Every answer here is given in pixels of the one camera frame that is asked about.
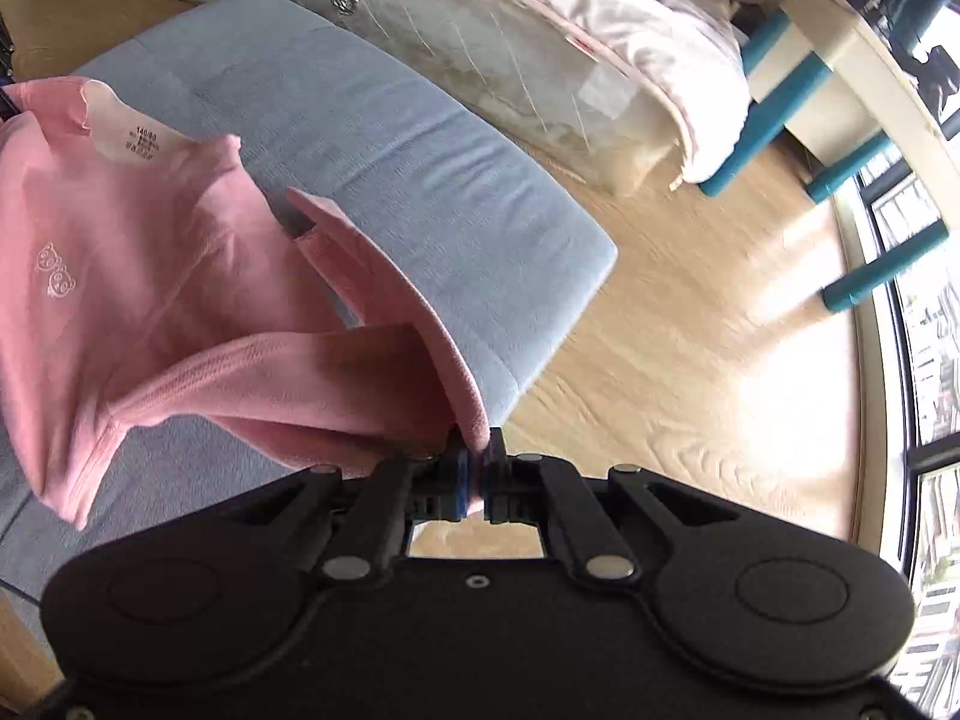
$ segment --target pink shirt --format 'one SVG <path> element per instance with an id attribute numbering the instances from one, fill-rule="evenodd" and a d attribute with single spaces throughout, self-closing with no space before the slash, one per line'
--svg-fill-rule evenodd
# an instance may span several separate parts
<path id="1" fill-rule="evenodd" d="M 334 203 L 290 190 L 316 225 L 294 242 L 237 137 L 189 141 L 98 81 L 8 93 L 25 113 L 0 127 L 0 406 L 61 517 L 82 528 L 128 429 L 175 413 L 350 475 L 438 450 L 453 424 L 484 449 L 453 340 Z"/>

